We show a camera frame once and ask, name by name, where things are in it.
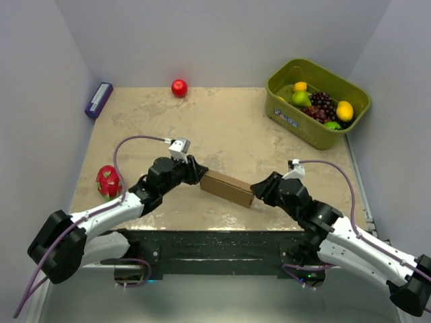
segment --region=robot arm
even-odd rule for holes
[[[38,264],[53,242],[71,226],[75,227],[42,266],[52,283],[65,281],[81,265],[122,257],[129,243],[121,234],[99,235],[118,224],[152,212],[162,204],[163,196],[179,184],[198,184],[208,168],[200,166],[192,155],[187,155],[189,145],[186,139],[173,141],[169,147],[171,158],[156,159],[148,174],[126,192],[124,200],[117,198],[71,215],[64,211],[51,214],[28,248],[30,258]]]
[[[389,288],[391,301],[398,308],[421,316],[431,296],[431,282],[418,271],[430,276],[431,258],[425,255],[415,258],[359,228],[356,234],[350,220],[340,211],[308,194],[300,181],[304,168],[297,159],[289,162],[289,169],[284,176],[273,172],[266,180],[252,185],[251,190],[265,204],[283,209],[310,234],[310,239],[291,250],[291,255],[299,261],[317,258],[381,288]],[[395,261],[387,253],[401,261]]]

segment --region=apple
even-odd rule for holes
[[[186,96],[187,94],[187,83],[184,82],[181,79],[176,79],[171,86],[171,90],[172,93],[177,97],[177,98],[183,98]]]

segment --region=cardboard box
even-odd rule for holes
[[[202,177],[201,190],[247,208],[255,197],[250,184],[213,170]]]

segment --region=green bin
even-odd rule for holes
[[[299,81],[307,83],[310,94],[327,92],[335,105],[339,101],[349,102],[354,109],[352,125],[345,130],[332,130],[291,105],[292,88]],[[267,116],[319,150],[334,146],[339,138],[353,129],[369,107],[370,98],[362,89],[307,59],[289,61],[267,83]]]

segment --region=beige marble surface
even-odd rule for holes
[[[366,229],[344,141],[328,151],[317,151],[267,118],[263,88],[191,88],[186,98],[175,98],[165,87],[115,88],[96,121],[73,201],[72,211],[102,204],[96,174],[112,164],[119,141],[132,135],[185,137],[189,153],[210,169],[249,183],[259,182],[272,171],[287,171],[289,159],[326,159],[339,164],[354,181],[358,202],[357,224]],[[119,167],[129,187],[147,172],[153,161],[169,156],[168,146],[136,139],[122,146]],[[309,193],[345,214],[350,194],[341,174],[330,166],[306,164],[303,183]],[[235,205],[199,186],[180,185],[164,197],[154,212],[120,225],[127,229],[166,230],[301,230],[281,209],[255,201],[251,209]]]

